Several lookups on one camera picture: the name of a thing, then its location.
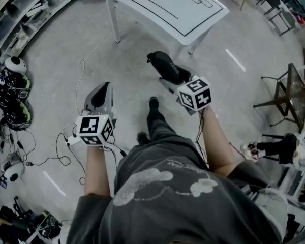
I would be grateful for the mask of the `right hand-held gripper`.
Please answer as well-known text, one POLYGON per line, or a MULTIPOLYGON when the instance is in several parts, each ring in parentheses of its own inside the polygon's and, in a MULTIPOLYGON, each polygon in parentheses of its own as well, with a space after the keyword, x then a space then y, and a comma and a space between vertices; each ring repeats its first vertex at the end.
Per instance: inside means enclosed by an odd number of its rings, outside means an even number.
POLYGON ((177 101, 185 110, 193 115, 203 110, 211 103, 210 82, 204 77, 198 77, 192 68, 177 65, 183 85, 175 84, 162 77, 160 84, 170 93, 177 95, 177 101))

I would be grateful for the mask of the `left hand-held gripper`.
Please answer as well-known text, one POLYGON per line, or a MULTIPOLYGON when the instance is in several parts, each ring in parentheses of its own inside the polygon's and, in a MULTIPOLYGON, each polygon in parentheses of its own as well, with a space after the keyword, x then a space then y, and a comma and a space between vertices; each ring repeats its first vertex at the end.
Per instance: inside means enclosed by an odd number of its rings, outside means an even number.
POLYGON ((86 97, 76 120, 76 135, 87 146, 106 146, 115 127, 113 88, 110 82, 103 82, 86 97))

